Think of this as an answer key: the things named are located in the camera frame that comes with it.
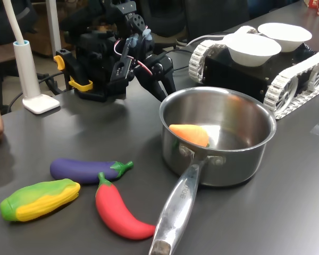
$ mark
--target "table surface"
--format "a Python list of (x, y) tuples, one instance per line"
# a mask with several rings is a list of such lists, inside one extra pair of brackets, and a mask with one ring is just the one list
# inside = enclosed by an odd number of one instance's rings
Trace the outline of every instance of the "table surface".
[[(300, 24), (313, 33), (319, 50), (319, 17), (297, 3), (249, 22)], [(175, 68), (189, 55), (171, 54)], [(192, 87), (187, 70), (175, 72), (178, 89)], [(58, 157), (132, 160), (134, 168), (114, 184), (134, 216), (156, 224), (177, 176), (161, 158), (160, 102), (134, 80), (127, 99), (97, 103), (71, 92), (56, 97), (61, 109), (36, 116), (20, 110), (4, 116), (0, 143), (0, 202), (15, 190), (51, 181)], [(278, 121), (261, 167), (246, 185), (233, 189), (201, 186), (176, 255), (319, 254), (319, 96)], [(112, 233), (95, 208), (97, 186), (83, 186), (70, 205), (29, 223), (0, 216), (0, 254), (148, 254), (151, 240), (125, 240)]]

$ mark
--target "tracked robot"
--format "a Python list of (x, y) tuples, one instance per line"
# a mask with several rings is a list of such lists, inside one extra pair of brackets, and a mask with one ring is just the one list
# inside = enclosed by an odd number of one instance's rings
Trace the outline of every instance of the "tracked robot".
[[(248, 26), (236, 33), (258, 33)], [(261, 101), (281, 119), (319, 94), (319, 52), (305, 44), (279, 53), (259, 67), (235, 63), (225, 40), (205, 40), (190, 59), (189, 75), (199, 83), (228, 88)]]

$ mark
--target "green pepper stem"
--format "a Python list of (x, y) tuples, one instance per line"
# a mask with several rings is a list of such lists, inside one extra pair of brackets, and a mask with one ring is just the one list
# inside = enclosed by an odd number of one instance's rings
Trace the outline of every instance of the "green pepper stem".
[(101, 186), (101, 185), (108, 185), (108, 186), (110, 186), (112, 183), (110, 182), (110, 181), (108, 181), (106, 178), (105, 178), (105, 175), (104, 175), (104, 173), (99, 173), (98, 174), (98, 178), (99, 178), (99, 186)]

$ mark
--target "toy corn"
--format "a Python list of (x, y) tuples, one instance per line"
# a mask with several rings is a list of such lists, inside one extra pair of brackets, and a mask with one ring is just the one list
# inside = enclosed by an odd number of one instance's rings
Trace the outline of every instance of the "toy corn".
[(40, 182), (15, 191), (0, 203), (0, 211), (5, 220), (26, 222), (76, 199), (79, 190), (70, 179)]

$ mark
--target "toy eggplant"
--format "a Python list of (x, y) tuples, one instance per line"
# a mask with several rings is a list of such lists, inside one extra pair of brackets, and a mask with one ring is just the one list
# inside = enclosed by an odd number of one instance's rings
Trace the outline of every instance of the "toy eggplant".
[(106, 179), (113, 180), (121, 177), (132, 167), (131, 161), (123, 164), (117, 161), (94, 162), (58, 158), (51, 163), (50, 172), (56, 180), (69, 178), (80, 184), (97, 184), (100, 172), (104, 173)]
[(15, 191), (0, 203), (0, 211), (5, 220), (26, 222), (76, 199), (79, 190), (69, 179), (40, 182)]

